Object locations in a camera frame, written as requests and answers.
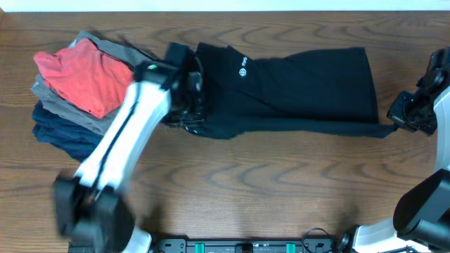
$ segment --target wooden table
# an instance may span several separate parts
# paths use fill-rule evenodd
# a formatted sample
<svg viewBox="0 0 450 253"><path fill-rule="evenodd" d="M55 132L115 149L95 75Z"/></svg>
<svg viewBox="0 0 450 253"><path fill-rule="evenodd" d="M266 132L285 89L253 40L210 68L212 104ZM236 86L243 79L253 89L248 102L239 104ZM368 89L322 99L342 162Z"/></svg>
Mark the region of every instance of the wooden table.
<svg viewBox="0 0 450 253"><path fill-rule="evenodd" d="M365 46L382 122L414 91L430 54L450 44L450 13L5 13L0 19L0 252L64 252L51 184L77 163L36 142L30 91L37 51L56 52L80 30L117 32L158 55L167 42L232 45L251 58ZM251 133L230 141L159 126L129 195L150 231L192 238L301 237L322 227L392 216L435 163L436 135L385 139L308 132Z"/></svg>

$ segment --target folded clothes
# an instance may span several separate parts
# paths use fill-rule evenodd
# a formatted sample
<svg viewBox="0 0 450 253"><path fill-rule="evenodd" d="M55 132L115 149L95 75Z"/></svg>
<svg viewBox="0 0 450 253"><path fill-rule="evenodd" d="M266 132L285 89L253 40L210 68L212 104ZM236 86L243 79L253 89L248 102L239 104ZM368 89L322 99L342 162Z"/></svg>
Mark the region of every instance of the folded clothes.
<svg viewBox="0 0 450 253"><path fill-rule="evenodd" d="M38 97L46 110L59 115L63 119L70 120L82 127L85 127L96 134L104 135L113 122L119 109L108 113L105 117L99 119L90 113L78 109L71 102L61 98L52 88L44 84L44 78L38 74L36 83L31 88L32 92Z"/></svg>
<svg viewBox="0 0 450 253"><path fill-rule="evenodd" d="M252 60L234 48L199 44L206 120L193 134L232 138L246 131L315 131L383 138L363 48Z"/></svg>
<svg viewBox="0 0 450 253"><path fill-rule="evenodd" d="M78 161L90 156L102 139L101 135L45 110L40 101L32 118L37 123L33 134L39 142L50 143Z"/></svg>
<svg viewBox="0 0 450 253"><path fill-rule="evenodd" d="M136 66L145 60L149 60L145 55L135 49L126 48L122 45L112 43L111 41L101 40L85 31L81 31L77 35L72 43L72 46L76 45L76 43L82 39L91 40L95 43L95 45L97 45L98 50L121 60L123 63L128 64L131 67ZM45 86L44 78L40 74L36 76L36 81L37 82L33 85L31 90L35 96L41 100L45 109L59 115L64 119L68 119L74 123L86 127L94 133L104 135L117 114L118 109L110 112L101 119L94 117L90 113L80 110L71 102L61 98L56 90Z"/></svg>
<svg viewBox="0 0 450 253"><path fill-rule="evenodd" d="M122 104L133 81L133 72L124 63L99 51L88 39L54 55L38 52L34 61L45 85L97 118Z"/></svg>

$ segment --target red t-shirt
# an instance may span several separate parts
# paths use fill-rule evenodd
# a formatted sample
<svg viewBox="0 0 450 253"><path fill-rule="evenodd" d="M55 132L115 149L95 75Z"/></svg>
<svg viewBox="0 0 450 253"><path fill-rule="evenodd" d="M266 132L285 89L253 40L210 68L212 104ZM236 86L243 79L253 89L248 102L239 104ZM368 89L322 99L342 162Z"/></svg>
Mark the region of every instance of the red t-shirt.
<svg viewBox="0 0 450 253"><path fill-rule="evenodd" d="M133 81L133 72L124 63L99 51L88 39L54 55L38 52L34 61L45 85L97 118L122 104Z"/></svg>

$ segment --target navy blue clothing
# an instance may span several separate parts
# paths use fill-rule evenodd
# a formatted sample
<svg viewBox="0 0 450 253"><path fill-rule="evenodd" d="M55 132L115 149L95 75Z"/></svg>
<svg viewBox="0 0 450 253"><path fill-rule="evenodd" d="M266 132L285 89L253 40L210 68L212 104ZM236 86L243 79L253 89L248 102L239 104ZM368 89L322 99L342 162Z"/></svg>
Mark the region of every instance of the navy blue clothing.
<svg viewBox="0 0 450 253"><path fill-rule="evenodd" d="M41 101L35 105L32 118L37 123L33 134L39 142L50 143L78 161L90 156L102 139L101 135L45 110Z"/></svg>

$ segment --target logo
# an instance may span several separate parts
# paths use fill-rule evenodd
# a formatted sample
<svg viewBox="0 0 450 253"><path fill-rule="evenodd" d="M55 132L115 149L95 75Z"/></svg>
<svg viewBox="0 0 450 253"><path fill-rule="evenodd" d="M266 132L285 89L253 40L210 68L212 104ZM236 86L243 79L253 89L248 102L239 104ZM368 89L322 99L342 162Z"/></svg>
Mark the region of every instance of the logo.
<svg viewBox="0 0 450 253"><path fill-rule="evenodd" d="M247 70L245 70L245 68L241 68L241 69L239 70L239 74L240 74L242 77L244 77L244 76L247 74Z"/></svg>
<svg viewBox="0 0 450 253"><path fill-rule="evenodd" d="M244 60L242 61L242 66L244 67L245 66L245 64L247 64L247 57L244 57Z"/></svg>
<svg viewBox="0 0 450 253"><path fill-rule="evenodd" d="M245 65L247 64L247 57L244 57L244 60L242 61L242 66L243 67L245 67ZM245 70L245 68L241 68L240 70L239 70L239 74L242 76L242 77L244 77L246 74L247 74L247 70Z"/></svg>

